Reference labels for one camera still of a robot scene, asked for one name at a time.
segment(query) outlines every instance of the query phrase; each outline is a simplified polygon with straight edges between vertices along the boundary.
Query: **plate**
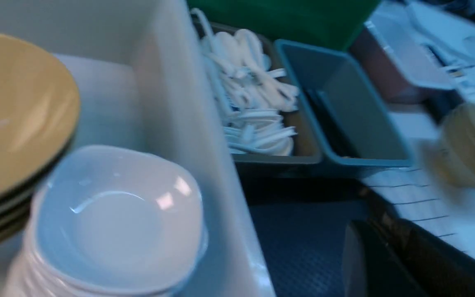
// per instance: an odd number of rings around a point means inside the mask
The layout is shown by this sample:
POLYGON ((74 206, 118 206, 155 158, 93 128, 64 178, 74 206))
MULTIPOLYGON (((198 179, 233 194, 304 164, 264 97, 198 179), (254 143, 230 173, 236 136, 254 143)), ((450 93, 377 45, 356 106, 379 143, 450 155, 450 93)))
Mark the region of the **plate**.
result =
POLYGON ((0 227, 0 243, 23 229, 27 223, 28 216, 22 216, 0 227))
POLYGON ((0 196, 62 150, 79 109, 78 87, 57 58, 0 34, 0 196))
POLYGON ((9 222, 12 222, 13 220, 16 220, 18 218, 24 217, 28 214, 28 211, 30 209, 30 201, 25 201, 22 205, 19 205, 18 207, 15 207, 15 209, 12 209, 11 211, 8 211, 7 213, 3 214, 0 216, 0 227, 5 226, 9 222))

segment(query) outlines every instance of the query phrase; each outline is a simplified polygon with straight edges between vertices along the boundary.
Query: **plastic bin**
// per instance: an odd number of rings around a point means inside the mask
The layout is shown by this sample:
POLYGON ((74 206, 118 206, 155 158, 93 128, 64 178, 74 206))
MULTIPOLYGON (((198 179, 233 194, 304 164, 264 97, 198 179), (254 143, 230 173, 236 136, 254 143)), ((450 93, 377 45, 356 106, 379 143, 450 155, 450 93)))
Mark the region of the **plastic bin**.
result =
MULTIPOLYGON (((329 177, 364 177, 389 167, 410 167, 412 154, 388 118, 380 96, 347 53, 303 43, 275 42, 288 76, 302 90, 322 94, 328 114, 336 122, 358 158, 336 154, 317 117, 313 130, 324 154, 319 174, 329 177)), ((300 96, 302 109, 314 114, 308 98, 300 96)))
MULTIPOLYGON (((199 37, 204 36, 200 23, 194 21, 199 37)), ((234 34, 238 29, 217 23, 211 23, 213 31, 229 32, 234 34)), ((271 69, 282 68, 279 56, 270 40, 265 36, 258 35, 263 52, 271 58, 271 69)), ((287 77, 281 78, 284 83, 292 83, 287 77)), ((241 176, 276 176, 281 173, 305 174, 309 167, 317 165, 322 160, 322 153, 315 139, 310 116, 302 106, 298 106, 299 111, 293 113, 281 113, 285 127, 295 126, 298 135, 293 137, 294 151, 292 156, 265 156, 259 154, 233 154, 237 171, 241 176)))
MULTIPOLYGON (((186 2, 0 1, 0 32, 54 53, 71 71, 81 97, 74 148, 126 147, 192 173, 210 243, 180 296, 275 297, 258 269, 266 264, 186 2)), ((20 248, 19 236, 0 245, 0 297, 20 248)))

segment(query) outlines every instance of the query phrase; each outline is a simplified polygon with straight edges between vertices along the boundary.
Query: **white plastic bin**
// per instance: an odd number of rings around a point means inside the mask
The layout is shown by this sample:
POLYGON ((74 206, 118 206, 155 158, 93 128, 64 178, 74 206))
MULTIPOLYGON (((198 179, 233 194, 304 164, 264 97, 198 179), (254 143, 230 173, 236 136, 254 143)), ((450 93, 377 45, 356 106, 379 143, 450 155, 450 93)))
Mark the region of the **white plastic bin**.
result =
MULTIPOLYGON (((209 248, 182 296, 274 296, 183 0, 0 0, 0 32, 56 54, 82 112, 75 147, 151 152, 200 184, 209 248)), ((0 290, 18 237, 0 245, 0 290)))

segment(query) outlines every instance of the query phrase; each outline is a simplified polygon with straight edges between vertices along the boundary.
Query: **green container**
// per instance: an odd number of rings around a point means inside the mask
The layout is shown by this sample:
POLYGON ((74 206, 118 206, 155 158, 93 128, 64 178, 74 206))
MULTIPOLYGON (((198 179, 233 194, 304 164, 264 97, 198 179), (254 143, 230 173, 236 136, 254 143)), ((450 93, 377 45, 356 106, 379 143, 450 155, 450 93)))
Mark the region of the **green container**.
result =
POLYGON ((211 22, 346 51, 380 0, 187 0, 211 22))

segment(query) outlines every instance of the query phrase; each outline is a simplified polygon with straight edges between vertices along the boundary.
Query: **gray tray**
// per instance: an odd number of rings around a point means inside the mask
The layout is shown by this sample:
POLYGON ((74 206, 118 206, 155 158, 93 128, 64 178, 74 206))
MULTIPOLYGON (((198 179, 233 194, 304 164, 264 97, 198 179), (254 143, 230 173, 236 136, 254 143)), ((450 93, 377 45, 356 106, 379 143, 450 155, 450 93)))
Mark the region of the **gray tray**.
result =
MULTIPOLYGON (((194 21, 195 28, 202 38, 204 32, 200 23, 194 21)), ((238 29, 222 24, 211 23, 214 32, 229 32, 234 34, 238 29)), ((271 59, 271 69, 283 68, 279 56, 270 40, 265 36, 258 37, 263 45, 263 52, 271 59)), ((292 83, 288 78, 281 78, 283 83, 292 83)), ((283 124, 286 127, 295 126, 298 135, 294 139, 294 151, 292 156, 264 156, 256 154, 233 154, 234 162, 238 173, 241 176, 262 176, 274 177, 278 175, 291 176, 307 174, 322 160, 322 153, 318 146, 318 141, 313 133, 313 128, 306 109, 303 109, 302 104, 298 103, 299 111, 293 113, 282 113, 283 124)))
MULTIPOLYGON (((317 117, 311 117, 324 155, 319 175, 364 177, 413 164, 411 150, 388 118, 382 99, 349 54, 287 40, 275 45, 288 76, 301 90, 320 94, 331 121, 357 152, 358 158, 336 154, 317 117)), ((315 114, 309 98, 302 94, 299 99, 303 111, 315 114)))

